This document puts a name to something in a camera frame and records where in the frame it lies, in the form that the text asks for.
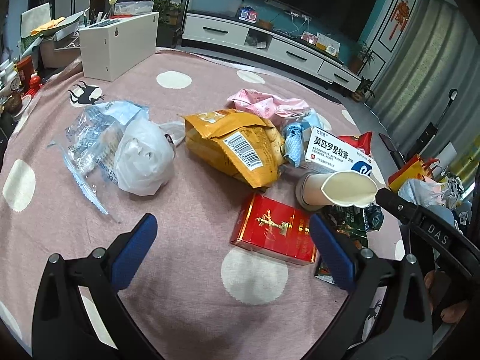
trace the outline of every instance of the drawer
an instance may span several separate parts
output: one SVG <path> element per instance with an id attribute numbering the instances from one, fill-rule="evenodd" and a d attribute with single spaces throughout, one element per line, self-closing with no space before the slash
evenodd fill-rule
<path id="1" fill-rule="evenodd" d="M 183 37 L 186 39 L 211 43 L 230 43 L 243 46 L 247 38 L 248 28 L 205 17 L 187 16 Z"/>
<path id="2" fill-rule="evenodd" d="M 313 74 L 318 72 L 323 62 L 323 59 L 277 39 L 272 39 L 268 46 L 268 55 L 272 59 L 281 60 L 288 65 Z"/>
<path id="3" fill-rule="evenodd" d="M 333 81 L 340 84 L 352 92 L 356 91 L 360 84 L 359 79 L 327 61 L 325 61 L 318 70 L 318 75 L 327 81 Z"/>

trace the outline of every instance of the teal wall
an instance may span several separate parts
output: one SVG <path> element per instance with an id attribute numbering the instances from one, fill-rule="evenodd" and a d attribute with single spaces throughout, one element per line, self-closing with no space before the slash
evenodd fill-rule
<path id="1" fill-rule="evenodd" d="M 377 0 L 377 2 L 375 3 L 375 6 L 373 7 L 371 15 L 367 21 L 367 24 L 363 29 L 360 39 L 363 39 L 363 40 L 367 39 L 368 35 L 371 32 L 371 29 L 375 25 L 375 21 L 377 20 L 378 15 L 380 15 L 380 12 L 383 8 L 385 1 L 386 0 Z M 275 7 L 272 7 L 271 5 L 265 4 L 265 0 L 245 0 L 244 4 L 251 5 L 252 7 L 256 8 L 259 14 L 259 17 L 263 20 L 270 21 L 280 13 L 280 15 L 273 22 L 275 28 L 284 29 L 288 31 L 295 30 L 295 26 L 292 24 L 291 17 L 283 13 L 281 9 L 277 9 Z M 300 19 L 300 18 L 295 19 L 295 24 L 297 26 L 300 26 L 302 23 L 303 23 L 303 19 Z M 310 22 L 310 32 L 314 34 L 316 34 L 317 32 L 328 33 L 328 31 L 330 30 L 328 29 L 327 25 L 328 23 L 321 23 L 320 21 L 314 19 Z M 307 26 L 306 25 L 303 26 L 302 29 L 307 30 Z M 347 37 L 343 36 L 341 33 L 332 32 L 332 35 L 330 37 L 335 39 L 337 42 L 340 42 L 339 58 L 343 62 L 347 63 L 351 57 L 351 48 L 352 48 L 353 42 L 349 40 Z"/>

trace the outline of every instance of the black drawer handle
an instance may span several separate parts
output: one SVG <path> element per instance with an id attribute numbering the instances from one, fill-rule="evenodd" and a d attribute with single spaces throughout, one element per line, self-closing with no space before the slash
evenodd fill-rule
<path id="1" fill-rule="evenodd" d="M 213 32 L 220 32 L 221 34 L 228 34 L 228 31 L 217 30 L 216 28 L 204 27 L 204 30 L 213 31 Z"/>
<path id="2" fill-rule="evenodd" d="M 335 77 L 337 77 L 338 79 L 342 80 L 342 81 L 345 81 L 346 83 L 348 83 L 349 81 L 347 79 L 344 79 L 343 77 L 340 77 L 338 74 L 333 74 Z"/>
<path id="3" fill-rule="evenodd" d="M 301 59 L 302 61 L 306 61 L 306 60 L 307 60 L 306 58 L 303 58 L 303 57 L 301 57 L 301 56 L 299 56 L 299 55 L 293 54 L 292 52 L 287 51 L 286 53 L 287 53 L 289 56 L 294 56 L 295 58 Z"/>

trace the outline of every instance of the polka dot tablecloth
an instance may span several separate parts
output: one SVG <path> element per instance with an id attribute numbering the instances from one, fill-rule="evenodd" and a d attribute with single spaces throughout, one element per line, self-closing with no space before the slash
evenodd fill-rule
<path id="1" fill-rule="evenodd" d="M 114 82 L 85 78 L 73 63 L 35 96 L 12 136 L 0 173 L 0 316 L 27 345 L 45 263 L 57 252 L 87 256 L 130 231 L 145 212 L 158 235 L 131 285 L 119 292 L 126 309 L 167 359 L 300 359 L 337 313 L 344 291 L 296 266 L 230 245 L 251 188 L 177 148 L 175 175 L 151 197 L 116 190 L 109 204 L 120 223 L 83 197 L 52 138 L 84 103 L 131 100 L 165 123 L 222 109 L 239 90 L 300 98 L 334 135 L 359 131 L 345 108 L 307 88 L 253 68 L 239 69 L 174 51 L 151 56 Z M 267 197 L 295 205 L 296 179 L 283 176 Z M 102 190 L 98 189 L 99 199 Z M 381 257 L 404 254 L 397 221 L 386 214 L 369 235 Z M 83 302 L 97 336 L 114 345 L 88 292 Z"/>

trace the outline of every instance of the white tv cabinet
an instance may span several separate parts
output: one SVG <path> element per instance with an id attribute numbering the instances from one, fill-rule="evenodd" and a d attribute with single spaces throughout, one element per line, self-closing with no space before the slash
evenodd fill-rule
<path id="1" fill-rule="evenodd" d="M 267 48 L 257 49 L 245 43 L 247 34 L 264 32 Z M 339 62 L 295 40 L 237 19 L 187 13 L 183 39 L 217 44 L 263 56 L 320 78 L 327 83 L 337 83 L 354 92 L 360 77 Z"/>

